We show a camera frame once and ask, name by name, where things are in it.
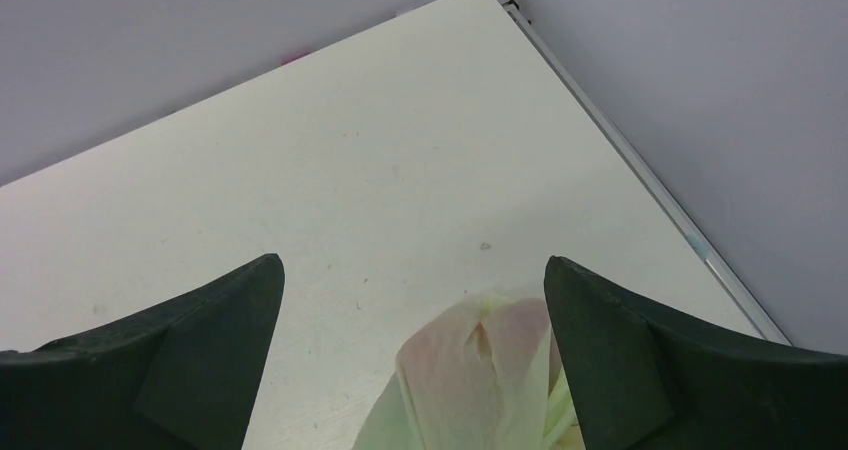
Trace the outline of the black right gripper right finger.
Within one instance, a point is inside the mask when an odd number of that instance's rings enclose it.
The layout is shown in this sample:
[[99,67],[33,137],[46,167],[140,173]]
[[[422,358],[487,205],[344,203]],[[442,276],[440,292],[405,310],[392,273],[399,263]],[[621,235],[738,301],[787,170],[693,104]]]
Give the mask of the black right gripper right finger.
[[564,257],[552,329],[589,449],[843,449],[847,359],[738,333]]

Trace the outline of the pale green plastic bag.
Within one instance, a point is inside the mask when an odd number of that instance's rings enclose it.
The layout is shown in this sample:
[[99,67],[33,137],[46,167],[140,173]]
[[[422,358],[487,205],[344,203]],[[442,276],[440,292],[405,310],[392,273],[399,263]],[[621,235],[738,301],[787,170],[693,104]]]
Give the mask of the pale green plastic bag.
[[399,349],[356,449],[582,449],[541,298],[457,303]]

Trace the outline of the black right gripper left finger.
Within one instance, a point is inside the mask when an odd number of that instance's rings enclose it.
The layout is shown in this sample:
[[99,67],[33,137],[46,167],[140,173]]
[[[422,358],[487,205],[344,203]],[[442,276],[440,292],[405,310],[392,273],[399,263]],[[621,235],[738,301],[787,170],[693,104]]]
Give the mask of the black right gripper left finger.
[[238,449],[284,295],[265,254],[108,324],[1,355],[5,449]]

